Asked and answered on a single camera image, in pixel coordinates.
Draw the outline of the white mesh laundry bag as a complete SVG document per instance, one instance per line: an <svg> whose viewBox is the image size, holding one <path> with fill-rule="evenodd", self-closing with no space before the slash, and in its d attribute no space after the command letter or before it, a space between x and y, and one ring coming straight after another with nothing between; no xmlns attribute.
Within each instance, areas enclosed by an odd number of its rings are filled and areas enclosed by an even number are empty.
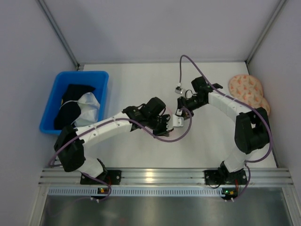
<svg viewBox="0 0 301 226"><path fill-rule="evenodd" d="M175 128L182 126L182 120L179 116L175 115L169 107L166 107L166 113L170 115L170 119L167 124L167 129L168 129L167 139L172 139L172 134L175 131Z"/></svg>

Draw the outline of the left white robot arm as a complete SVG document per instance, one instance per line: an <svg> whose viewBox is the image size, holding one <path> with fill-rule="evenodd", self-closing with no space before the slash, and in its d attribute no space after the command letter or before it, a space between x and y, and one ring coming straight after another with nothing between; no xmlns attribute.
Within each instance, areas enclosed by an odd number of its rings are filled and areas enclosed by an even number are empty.
<svg viewBox="0 0 301 226"><path fill-rule="evenodd" d="M100 159L88 156L88 150L113 136L147 127L156 137L173 130L172 117L165 113L166 105L157 97L140 106L128 106L106 120L83 126L65 126L54 146L65 172L80 171L98 180L105 180L108 171Z"/></svg>

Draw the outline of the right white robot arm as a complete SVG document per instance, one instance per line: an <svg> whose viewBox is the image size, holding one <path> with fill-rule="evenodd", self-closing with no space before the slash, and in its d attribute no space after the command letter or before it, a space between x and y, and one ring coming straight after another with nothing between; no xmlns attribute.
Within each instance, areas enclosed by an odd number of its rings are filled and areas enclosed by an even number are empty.
<svg viewBox="0 0 301 226"><path fill-rule="evenodd" d="M203 76L192 82L194 93L191 97L182 96L177 99L176 115L184 119L193 116L193 112L205 105L216 107L235 124L234 150L221 162L215 170L205 171L205 183L212 188L221 185L246 185L244 167L250 163L249 157L253 151L272 145L272 135L267 111L262 108L252 108L221 92L222 86L211 84Z"/></svg>

